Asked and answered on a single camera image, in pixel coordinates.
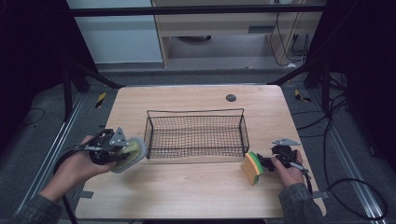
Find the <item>wire basket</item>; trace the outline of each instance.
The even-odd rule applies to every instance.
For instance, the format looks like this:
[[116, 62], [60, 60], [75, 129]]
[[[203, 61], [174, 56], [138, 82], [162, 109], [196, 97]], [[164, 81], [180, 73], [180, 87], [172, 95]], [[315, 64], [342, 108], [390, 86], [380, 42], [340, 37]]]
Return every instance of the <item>wire basket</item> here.
[[148, 159], [244, 157], [248, 131], [244, 109], [148, 111]]

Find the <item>sleeve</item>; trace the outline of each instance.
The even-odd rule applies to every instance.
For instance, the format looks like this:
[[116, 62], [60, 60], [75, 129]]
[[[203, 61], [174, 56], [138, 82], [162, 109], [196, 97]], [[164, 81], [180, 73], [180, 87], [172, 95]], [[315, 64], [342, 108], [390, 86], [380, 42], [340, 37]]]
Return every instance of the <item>sleeve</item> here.
[[305, 184], [294, 184], [283, 189], [279, 200], [283, 207], [285, 224], [326, 223]]
[[61, 217], [62, 210], [59, 204], [37, 194], [7, 223], [56, 224]]

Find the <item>sponge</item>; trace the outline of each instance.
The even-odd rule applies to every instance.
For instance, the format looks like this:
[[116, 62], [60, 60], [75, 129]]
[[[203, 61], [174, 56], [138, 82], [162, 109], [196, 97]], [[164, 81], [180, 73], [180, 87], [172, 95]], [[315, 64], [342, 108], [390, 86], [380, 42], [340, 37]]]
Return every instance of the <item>sponge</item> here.
[[147, 147], [145, 142], [138, 137], [133, 137], [128, 140], [128, 146], [115, 152], [115, 155], [125, 154], [125, 159], [117, 162], [116, 166], [111, 169], [113, 173], [121, 173], [141, 161], [147, 154]]
[[251, 185], [256, 184], [259, 181], [259, 175], [264, 172], [259, 158], [252, 151], [245, 155], [245, 160], [241, 167]]

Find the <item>human hand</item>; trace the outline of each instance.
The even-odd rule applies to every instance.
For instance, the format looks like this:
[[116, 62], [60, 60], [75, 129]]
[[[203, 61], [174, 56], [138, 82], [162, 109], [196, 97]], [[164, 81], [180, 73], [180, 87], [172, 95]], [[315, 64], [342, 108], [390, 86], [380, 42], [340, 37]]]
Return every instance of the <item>human hand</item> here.
[[[301, 153], [298, 150], [297, 150], [297, 161], [303, 163], [303, 158], [301, 157]], [[280, 160], [278, 160], [276, 157], [272, 157], [271, 162], [279, 172], [280, 179], [282, 180], [282, 184], [283, 186], [285, 186], [285, 188], [293, 184], [304, 183], [303, 174], [299, 169], [292, 166], [289, 169], [287, 169], [285, 166], [283, 166], [282, 162], [280, 162]]]
[[[91, 135], [86, 136], [82, 140], [82, 144], [91, 138]], [[116, 164], [113, 161], [105, 165], [97, 165], [91, 161], [88, 152], [77, 152], [59, 166], [55, 175], [40, 194], [54, 202], [59, 202], [69, 190], [96, 175], [107, 173]]]

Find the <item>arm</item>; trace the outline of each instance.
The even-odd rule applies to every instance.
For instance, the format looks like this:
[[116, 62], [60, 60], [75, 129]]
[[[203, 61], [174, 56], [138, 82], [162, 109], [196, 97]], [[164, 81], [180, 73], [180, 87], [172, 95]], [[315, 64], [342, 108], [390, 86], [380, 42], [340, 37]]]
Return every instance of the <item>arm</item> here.
[[[303, 163], [300, 151], [297, 153], [297, 160]], [[285, 186], [279, 194], [279, 200], [284, 211], [285, 223], [325, 223], [320, 208], [314, 202], [312, 195], [308, 192], [304, 184], [301, 171], [294, 167], [286, 169], [275, 157], [272, 158], [272, 163], [279, 172], [280, 179]]]
[[14, 215], [9, 223], [35, 224], [58, 223], [62, 207], [58, 202], [71, 189], [83, 184], [95, 175], [103, 174], [116, 165], [111, 162], [105, 165], [94, 164], [87, 152], [78, 152], [66, 159], [56, 174], [22, 210]]

